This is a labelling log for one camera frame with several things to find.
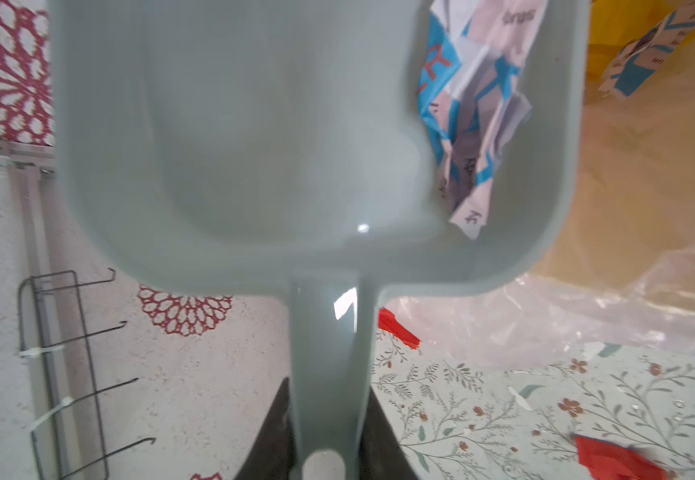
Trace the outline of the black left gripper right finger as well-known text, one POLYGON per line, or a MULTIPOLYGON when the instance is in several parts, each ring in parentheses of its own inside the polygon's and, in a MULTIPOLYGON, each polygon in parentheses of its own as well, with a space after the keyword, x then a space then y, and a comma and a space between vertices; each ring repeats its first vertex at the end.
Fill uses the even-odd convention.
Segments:
POLYGON ((359 444, 359 479, 417 480, 372 389, 359 444))

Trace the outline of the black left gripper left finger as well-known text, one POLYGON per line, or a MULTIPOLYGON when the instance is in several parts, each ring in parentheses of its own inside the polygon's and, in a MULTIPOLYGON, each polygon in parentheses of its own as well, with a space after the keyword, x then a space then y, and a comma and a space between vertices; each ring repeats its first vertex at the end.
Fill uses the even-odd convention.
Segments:
POLYGON ((295 460, 289 406, 289 379, 284 378, 235 480, 289 478, 295 460))

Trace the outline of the grey-green plastic dustpan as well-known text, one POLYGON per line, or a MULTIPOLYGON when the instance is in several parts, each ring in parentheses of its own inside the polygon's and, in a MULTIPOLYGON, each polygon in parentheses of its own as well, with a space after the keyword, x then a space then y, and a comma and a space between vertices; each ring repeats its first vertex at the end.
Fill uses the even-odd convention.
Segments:
POLYGON ((477 239, 451 224, 417 90, 425 1, 53 1, 59 178, 126 274, 289 311, 295 460, 359 479, 379 308, 493 290, 561 230, 591 4, 551 1, 517 88, 533 114, 477 239))

